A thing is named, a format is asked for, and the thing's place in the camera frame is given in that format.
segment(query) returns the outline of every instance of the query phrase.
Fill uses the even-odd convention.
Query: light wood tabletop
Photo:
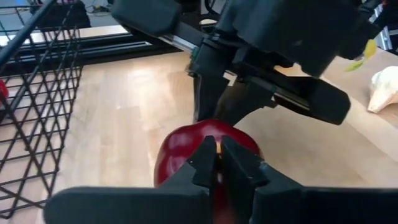
[[[82,185],[152,187],[164,137],[192,123],[193,80],[184,72],[188,56],[84,67],[56,191]],[[366,110],[371,77],[398,65],[398,57],[378,50],[361,68],[344,72],[350,63],[336,58],[323,76],[351,98],[342,125],[278,106],[257,110],[236,127],[257,141],[266,162],[303,185],[398,187],[398,105],[380,114]],[[298,67],[280,71],[303,75]],[[8,223],[42,223],[37,214],[36,208],[19,211]]]

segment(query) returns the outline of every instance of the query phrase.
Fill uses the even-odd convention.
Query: black wire mesh
[[[80,33],[69,19],[75,5],[7,7],[22,24],[16,35],[0,17],[0,77],[9,92],[0,91],[0,218],[43,208],[52,195],[82,70]]]

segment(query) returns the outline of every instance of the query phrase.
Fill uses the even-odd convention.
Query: apple
[[[155,187],[174,175],[206,136],[214,136],[216,142],[221,142],[221,137],[225,135],[260,155],[258,145],[250,136],[220,120],[208,119],[183,126],[171,132],[160,147],[154,172]],[[213,197],[213,221],[215,224],[230,224],[234,222],[234,215],[224,191],[221,171],[217,172],[219,178]]]

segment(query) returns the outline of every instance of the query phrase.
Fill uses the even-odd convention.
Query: floor
[[[82,0],[87,10],[90,11],[92,5],[107,5],[106,0]],[[0,1],[1,7],[8,6],[24,6],[28,5],[27,0],[5,0]],[[24,22],[28,21],[31,17],[31,13],[29,11],[21,12],[21,17]],[[92,27],[100,27],[100,26],[111,26],[118,25],[118,23],[110,16],[90,16],[91,26]],[[11,11],[10,9],[0,9],[0,22],[4,26],[6,30],[16,30],[20,29],[23,25],[21,20],[18,18],[18,15]]]

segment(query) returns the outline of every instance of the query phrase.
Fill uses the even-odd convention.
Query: seashell
[[[387,105],[398,103],[398,67],[390,66],[372,77],[368,111],[378,113]]]

